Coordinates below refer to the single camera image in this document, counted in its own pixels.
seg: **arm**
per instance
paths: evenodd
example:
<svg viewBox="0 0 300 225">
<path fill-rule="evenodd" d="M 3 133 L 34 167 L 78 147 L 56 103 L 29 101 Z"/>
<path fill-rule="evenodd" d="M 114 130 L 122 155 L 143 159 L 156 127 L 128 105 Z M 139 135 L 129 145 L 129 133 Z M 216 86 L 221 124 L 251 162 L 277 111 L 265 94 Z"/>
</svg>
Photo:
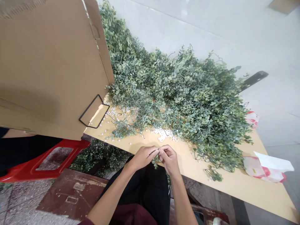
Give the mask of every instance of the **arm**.
<svg viewBox="0 0 300 225">
<path fill-rule="evenodd" d="M 176 152 L 169 145 L 164 145 L 159 149 L 159 155 L 171 178 L 177 224 L 198 225 L 180 174 Z"/>
<path fill-rule="evenodd" d="M 95 225 L 109 224 L 120 197 L 133 174 L 137 170 L 148 165 L 157 154 L 158 148 L 156 146 L 141 147 L 132 160 L 124 166 L 120 175 L 92 208 L 87 215 L 87 218 Z"/>
</svg>

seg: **person's left hand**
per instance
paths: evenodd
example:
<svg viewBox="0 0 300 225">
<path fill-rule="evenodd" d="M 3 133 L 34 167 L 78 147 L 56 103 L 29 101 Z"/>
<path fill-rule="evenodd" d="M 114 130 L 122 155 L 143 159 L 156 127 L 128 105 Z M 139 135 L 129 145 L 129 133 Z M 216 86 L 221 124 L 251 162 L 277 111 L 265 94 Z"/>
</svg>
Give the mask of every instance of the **person's left hand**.
<svg viewBox="0 0 300 225">
<path fill-rule="evenodd" d="M 158 147 L 145 147 L 142 146 L 135 156 L 127 164 L 128 166 L 135 171 L 148 165 L 154 157 L 159 153 Z"/>
</svg>

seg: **dark red shirt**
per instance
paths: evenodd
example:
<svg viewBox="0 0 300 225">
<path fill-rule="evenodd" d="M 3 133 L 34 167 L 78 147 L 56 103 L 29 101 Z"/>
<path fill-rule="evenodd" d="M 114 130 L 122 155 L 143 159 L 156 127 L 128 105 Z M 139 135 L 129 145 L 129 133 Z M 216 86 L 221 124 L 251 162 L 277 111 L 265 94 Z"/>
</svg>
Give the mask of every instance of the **dark red shirt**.
<svg viewBox="0 0 300 225">
<path fill-rule="evenodd" d="M 139 204 L 118 205 L 109 224 L 157 225 L 151 214 Z M 94 223 L 85 219 L 78 225 L 94 225 Z"/>
</svg>

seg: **white paper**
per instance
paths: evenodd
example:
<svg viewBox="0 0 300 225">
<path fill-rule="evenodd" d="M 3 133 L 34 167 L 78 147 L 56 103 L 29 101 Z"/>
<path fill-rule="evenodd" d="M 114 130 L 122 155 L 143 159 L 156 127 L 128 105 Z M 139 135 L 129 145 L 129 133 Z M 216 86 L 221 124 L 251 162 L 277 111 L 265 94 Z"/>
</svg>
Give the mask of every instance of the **white paper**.
<svg viewBox="0 0 300 225">
<path fill-rule="evenodd" d="M 254 152 L 254 153 L 259 158 L 260 164 L 263 167 L 280 170 L 282 172 L 295 170 L 291 162 L 288 160 L 280 159 L 268 155 L 263 155 L 258 152 Z"/>
</svg>

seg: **red plastic stool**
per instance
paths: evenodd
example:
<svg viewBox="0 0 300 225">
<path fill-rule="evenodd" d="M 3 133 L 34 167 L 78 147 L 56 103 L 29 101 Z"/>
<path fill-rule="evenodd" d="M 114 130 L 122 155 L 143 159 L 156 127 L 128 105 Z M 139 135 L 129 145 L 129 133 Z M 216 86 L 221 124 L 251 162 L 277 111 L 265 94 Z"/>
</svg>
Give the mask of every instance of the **red plastic stool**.
<svg viewBox="0 0 300 225">
<path fill-rule="evenodd" d="M 46 151 L 39 157 L 36 157 L 28 162 L 19 164 L 8 170 L 8 174 L 0 177 L 0 182 L 4 183 L 13 183 L 21 181 L 31 181 L 31 180 L 43 180 L 57 178 L 64 168 L 68 167 L 75 157 L 79 154 L 82 149 L 87 148 L 90 145 L 89 141 L 81 140 L 74 141 L 63 139 L 60 143 L 55 145 L 50 150 Z M 44 161 L 44 159 L 57 147 L 62 148 L 72 148 L 72 152 L 68 157 L 63 161 L 59 168 L 56 170 L 36 170 L 39 165 Z"/>
</svg>

